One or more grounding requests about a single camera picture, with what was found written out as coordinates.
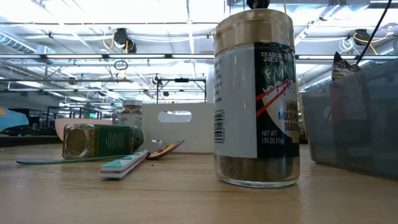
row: white label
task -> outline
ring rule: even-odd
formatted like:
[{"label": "white label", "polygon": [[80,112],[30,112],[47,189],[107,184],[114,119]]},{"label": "white label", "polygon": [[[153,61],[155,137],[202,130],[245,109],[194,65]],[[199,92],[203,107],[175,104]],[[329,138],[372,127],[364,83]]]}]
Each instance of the white label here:
[{"label": "white label", "polygon": [[299,156],[294,53],[277,43],[233,47],[215,58],[215,153]]},{"label": "white label", "polygon": [[257,157],[254,47],[226,50],[215,62],[215,154]]},{"label": "white label", "polygon": [[120,114],[120,124],[137,126],[142,129],[142,115],[141,114]]}]

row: ceiling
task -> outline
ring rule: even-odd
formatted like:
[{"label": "ceiling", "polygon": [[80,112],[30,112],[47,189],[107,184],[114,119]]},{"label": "ceiling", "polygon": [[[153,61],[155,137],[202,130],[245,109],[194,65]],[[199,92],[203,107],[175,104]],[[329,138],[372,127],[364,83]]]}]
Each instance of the ceiling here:
[{"label": "ceiling", "polygon": [[[295,53],[297,55],[333,55],[341,52],[358,55],[363,46],[344,42],[352,37],[356,29],[374,30],[383,10],[383,1],[346,0],[342,5],[330,5],[329,0],[286,0],[287,14],[293,19]],[[271,1],[270,8],[284,11],[282,0]],[[230,14],[249,10],[242,0],[12,0],[0,5],[0,33],[26,44],[32,49],[46,46],[56,54],[123,54],[123,50],[111,45],[112,33],[117,28],[127,28],[127,33],[137,46],[138,54],[214,54],[211,33],[216,25]],[[385,51],[383,46],[396,41],[398,35],[397,4],[393,3],[373,44],[378,54],[398,55],[396,51]],[[21,54],[8,46],[0,45],[0,54]],[[374,55],[369,49],[366,55]],[[111,77],[122,79],[124,71],[113,67],[114,60],[54,60],[50,65],[38,66],[34,60],[2,60],[4,68],[24,69],[3,78],[50,78],[103,79],[103,82],[49,83],[54,88],[109,88],[151,89],[155,74],[161,78],[210,77],[214,72],[213,60],[176,59],[129,59],[126,77],[133,82],[115,82]],[[296,72],[300,89],[317,82],[322,75],[330,73],[331,60],[297,61]],[[13,83],[13,88],[27,88]],[[170,82],[164,90],[191,90],[170,92],[162,96],[162,102],[203,101],[204,83]],[[68,96],[71,93],[59,93]],[[136,98],[154,102],[153,92],[120,92],[105,96],[122,99]]]}]

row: workbench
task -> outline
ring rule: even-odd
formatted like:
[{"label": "workbench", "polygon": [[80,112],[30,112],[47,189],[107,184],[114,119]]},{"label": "workbench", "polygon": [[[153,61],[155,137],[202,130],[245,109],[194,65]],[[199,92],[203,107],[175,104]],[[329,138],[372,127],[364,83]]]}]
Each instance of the workbench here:
[{"label": "workbench", "polygon": [[123,180],[105,162],[23,166],[61,159],[60,144],[0,147],[1,223],[398,223],[398,183],[321,166],[301,147],[298,184],[252,189],[219,181],[213,155],[170,154]]}]

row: gold metal lid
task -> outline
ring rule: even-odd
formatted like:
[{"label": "gold metal lid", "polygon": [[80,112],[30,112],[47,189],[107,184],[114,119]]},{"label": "gold metal lid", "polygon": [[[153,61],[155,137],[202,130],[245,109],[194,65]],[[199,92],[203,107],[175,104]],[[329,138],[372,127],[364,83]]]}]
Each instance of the gold metal lid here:
[{"label": "gold metal lid", "polygon": [[255,42],[280,43],[294,50],[292,19],[280,11],[253,9],[229,16],[216,27],[216,55],[235,45]]}]

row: glass spice jar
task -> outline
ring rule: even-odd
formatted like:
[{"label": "glass spice jar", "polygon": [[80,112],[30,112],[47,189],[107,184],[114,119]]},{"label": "glass spice jar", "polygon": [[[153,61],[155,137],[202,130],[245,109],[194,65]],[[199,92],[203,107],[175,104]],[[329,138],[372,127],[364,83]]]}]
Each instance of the glass spice jar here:
[{"label": "glass spice jar", "polygon": [[123,100],[123,110],[120,112],[120,124],[136,126],[142,129],[142,101]]},{"label": "glass spice jar", "polygon": [[229,16],[215,31],[215,171],[248,187],[300,175],[292,19],[271,9]]},{"label": "glass spice jar", "polygon": [[141,129],[126,125],[68,124],[63,131],[64,159],[131,154],[144,142]]}]

